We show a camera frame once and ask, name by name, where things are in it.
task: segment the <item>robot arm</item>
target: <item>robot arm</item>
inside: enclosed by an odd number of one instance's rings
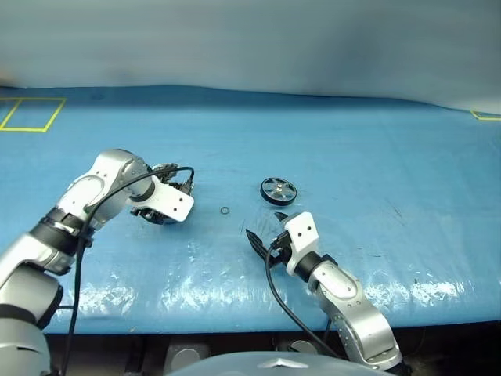
[[[288,274],[308,283],[308,289],[336,325],[349,360],[381,371],[402,368],[402,354],[390,325],[366,298],[360,281],[330,256],[317,253],[319,234],[312,214],[276,216],[285,232],[272,242],[272,249],[280,252],[272,258],[272,265],[283,262]],[[253,249],[265,258],[267,251],[259,238],[251,231],[247,235]]]
[[[49,352],[40,329],[49,324],[63,295],[57,280],[70,270],[81,237],[92,235],[126,205],[134,214],[182,222],[193,206],[193,181],[172,186],[159,174],[131,184],[104,202],[81,233],[89,212],[108,193],[151,172],[145,161],[126,150],[102,152],[91,169],[75,179],[56,206],[0,255],[0,364],[7,375],[50,374]]]

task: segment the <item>blue table surface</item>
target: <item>blue table surface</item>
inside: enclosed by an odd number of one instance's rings
[[[7,96],[67,101],[47,132],[0,132],[0,249],[102,150],[196,169],[186,222],[155,226],[125,210],[95,235],[78,333],[297,330],[245,236],[248,228],[267,244],[281,230],[259,194],[269,176],[296,185],[297,200],[282,211],[314,215],[320,252],[361,279],[392,326],[501,318],[499,122],[390,99],[174,86],[0,93]],[[12,105],[0,101],[0,118]],[[7,127],[43,126],[50,105],[22,103]],[[283,267],[273,274],[293,311],[322,328],[326,317],[305,284]],[[65,304],[72,278],[60,278]],[[69,316],[60,310],[48,332],[66,332]]]

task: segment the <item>yellow tape marking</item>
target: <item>yellow tape marking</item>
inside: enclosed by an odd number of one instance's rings
[[[477,113],[477,111],[470,111],[470,113],[475,116],[477,120],[485,120],[485,121],[501,121],[501,116],[482,116]]]
[[[5,116],[3,119],[2,123],[0,123],[0,131],[4,132],[47,132],[47,130],[50,128],[54,120],[56,119],[57,115],[60,113],[61,109],[63,108],[64,104],[66,103],[66,98],[59,98],[59,97],[49,97],[49,98],[37,98],[37,97],[12,97],[12,98],[0,98],[0,100],[15,100],[16,104],[14,104],[13,108],[10,109],[8,114]],[[16,112],[17,107],[24,101],[24,100],[52,100],[52,101],[60,101],[61,103],[59,106],[56,108],[52,116],[50,117],[49,121],[45,123],[43,128],[5,128],[7,125],[7,122],[10,120],[14,112]]]

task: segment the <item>white backdrop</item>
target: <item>white backdrop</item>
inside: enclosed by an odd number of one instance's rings
[[[0,80],[379,96],[501,113],[501,0],[1,0]]]

